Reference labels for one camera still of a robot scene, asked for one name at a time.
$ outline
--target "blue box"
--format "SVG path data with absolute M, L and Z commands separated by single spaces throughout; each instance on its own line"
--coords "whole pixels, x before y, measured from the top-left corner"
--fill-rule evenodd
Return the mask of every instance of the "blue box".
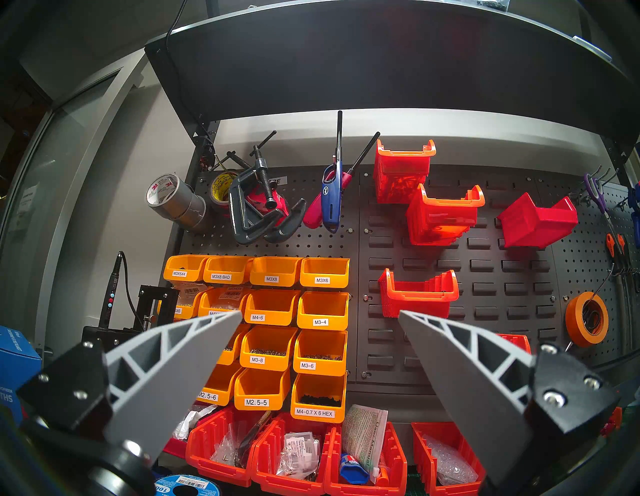
M 27 338 L 0 326 L 0 403 L 5 404 L 16 424 L 22 422 L 22 408 L 15 392 L 40 372 L 41 359 Z

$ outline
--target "orange masking tape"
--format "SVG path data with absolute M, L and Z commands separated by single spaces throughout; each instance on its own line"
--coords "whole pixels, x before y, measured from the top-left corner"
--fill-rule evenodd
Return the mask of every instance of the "orange masking tape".
M 589 332 L 584 326 L 582 310 L 592 295 L 593 293 L 591 291 L 585 291 L 581 295 L 576 296 L 569 302 L 569 305 L 566 308 L 566 313 L 564 314 L 564 321 L 566 323 L 566 329 L 569 333 L 569 337 L 571 337 L 571 340 L 581 348 L 586 348 L 602 342 L 609 330 L 609 313 L 607 312 L 607 307 L 602 301 L 602 298 L 598 295 L 594 296 L 591 303 L 589 303 L 589 312 L 594 310 L 598 313 L 598 324 L 593 332 Z

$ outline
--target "pegboard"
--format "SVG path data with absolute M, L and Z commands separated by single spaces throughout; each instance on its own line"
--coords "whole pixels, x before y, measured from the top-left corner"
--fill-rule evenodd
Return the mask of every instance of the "pegboard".
M 278 190 L 290 205 L 301 197 L 309 204 L 319 192 L 323 170 L 323 167 L 270 168 L 269 176 L 286 177 L 286 184 Z M 205 196 L 217 174 L 200 173 L 196 193 Z M 406 205 L 379 205 L 375 199 L 372 166 L 363 165 L 344 192 L 342 223 L 336 234 L 323 227 L 311 230 L 302 225 L 284 243 L 267 243 L 261 239 L 243 246 L 235 242 L 229 219 L 220 216 L 210 234 L 185 233 L 179 253 L 350 258 L 349 285 L 342 290 L 353 296 L 349 302 L 348 381 L 360 387 L 403 386 L 405 391 L 406 387 L 413 387 L 415 393 L 432 394 L 397 319 L 385 319 L 381 315 L 377 280 L 386 267 L 394 271 L 396 280 L 407 281 L 426 280 L 454 269 L 460 283 L 460 298 L 451 304 L 449 318 L 494 332 L 525 334 L 533 348 L 539 340 L 552 340 L 566 346 L 568 336 L 563 316 L 568 302 L 563 297 L 572 298 L 578 292 L 596 289 L 611 266 L 604 252 L 605 221 L 594 205 L 584 203 L 577 208 L 580 224 L 562 241 L 545 250 L 504 248 L 498 214 L 525 192 L 537 206 L 550 207 L 579 185 L 578 177 L 519 169 L 437 165 L 431 167 L 425 189 L 433 198 L 462 198 L 475 184 L 482 188 L 486 204 L 478 209 L 477 225 L 451 246 L 412 246 L 404 215 Z M 607 185 L 605 194 L 609 206 L 613 207 L 626 190 Z M 633 243 L 629 211 L 612 212 L 612 221 Z M 632 258 L 637 266 L 639 256 L 635 248 Z M 637 319 L 640 300 L 632 285 L 629 293 L 636 312 L 634 319 Z M 590 366 L 604 364 L 625 353 L 617 324 L 620 316 L 615 284 L 607 282 L 600 294 L 611 316 L 607 338 L 589 349 L 574 346 L 571 351 Z M 637 337 L 635 344 L 636 347 L 640 344 Z

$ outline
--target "red storage bin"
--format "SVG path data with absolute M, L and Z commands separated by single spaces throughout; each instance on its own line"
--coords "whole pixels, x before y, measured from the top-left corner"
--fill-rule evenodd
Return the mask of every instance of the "red storage bin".
M 528 354 L 531 354 L 531 347 L 529 345 L 529 338 L 524 334 L 498 334 L 498 336 L 505 338 L 507 341 L 512 342 L 518 348 L 522 348 Z
M 269 423 L 258 432 L 249 452 L 249 460 L 247 461 L 247 469 L 234 467 L 233 465 L 225 465 L 217 461 L 210 460 L 211 455 L 216 452 L 216 446 L 224 439 L 229 431 L 231 424 L 238 422 L 246 422 L 244 433 L 248 432 L 251 427 L 256 425 L 258 420 L 264 415 L 260 411 L 240 411 L 232 405 L 211 415 L 207 422 L 196 427 L 191 431 L 187 442 L 186 462 L 195 467 L 200 475 L 210 477 L 218 481 L 228 482 L 236 486 L 249 487 L 251 485 L 250 467 L 254 455 L 256 443 L 268 427 Z
M 280 452 L 284 446 L 285 434 L 292 432 L 313 432 L 324 440 L 320 467 L 315 482 L 301 481 L 291 477 L 275 475 L 280 465 Z M 294 419 L 288 413 L 281 413 L 271 421 L 260 440 L 255 445 L 252 458 L 251 478 L 260 484 L 263 491 L 284 496 L 324 494 L 324 475 L 328 463 L 331 439 L 335 432 L 333 424 Z
M 385 438 L 382 442 L 382 455 L 388 467 L 389 486 L 374 486 L 371 481 L 363 486 L 349 484 L 340 476 L 340 457 L 342 456 L 342 426 L 336 426 L 335 436 L 329 451 L 329 462 L 324 479 L 324 490 L 332 496 L 371 495 L 404 496 L 406 491 L 406 457 L 400 446 L 391 422 L 387 422 Z
M 449 305 L 456 301 L 458 279 L 453 270 L 429 279 L 428 281 L 395 281 L 394 273 L 385 269 L 378 279 L 382 314 L 385 317 L 397 317 L 400 310 L 411 310 L 435 317 L 449 317 Z
M 424 482 L 424 490 L 429 496 L 477 494 L 480 483 L 484 479 L 485 471 L 456 425 L 453 422 L 412 422 L 411 427 L 413 429 L 413 460 L 418 468 L 420 480 Z M 423 435 L 431 436 L 458 450 L 462 458 L 477 472 L 477 481 L 469 484 L 437 486 L 436 468 L 438 459 L 431 455 L 431 448 L 427 447 L 422 439 Z
M 406 210 L 409 240 L 417 246 L 449 246 L 476 225 L 482 206 L 484 193 L 478 185 L 460 200 L 439 200 L 429 198 L 419 184 Z
M 571 234 L 578 224 L 578 213 L 568 196 L 550 209 L 536 207 L 525 193 L 498 215 L 502 222 L 504 246 L 546 248 Z
M 429 140 L 421 152 L 385 150 L 378 140 L 373 179 L 379 204 L 407 204 L 415 188 L 429 175 L 429 162 L 436 154 L 436 145 Z

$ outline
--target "pink tool handle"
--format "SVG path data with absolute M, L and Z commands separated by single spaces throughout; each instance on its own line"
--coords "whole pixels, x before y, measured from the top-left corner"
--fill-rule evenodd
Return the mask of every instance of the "pink tool handle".
M 324 180 L 331 180 L 335 172 L 331 171 Z M 347 174 L 346 172 L 342 173 L 342 189 L 349 186 L 351 182 L 351 174 Z M 307 213 L 302 219 L 302 223 L 307 226 L 309 229 L 317 229 L 322 224 L 322 204 L 320 203 L 320 195 L 316 196 L 316 199 L 311 202 L 309 208 L 307 209 Z

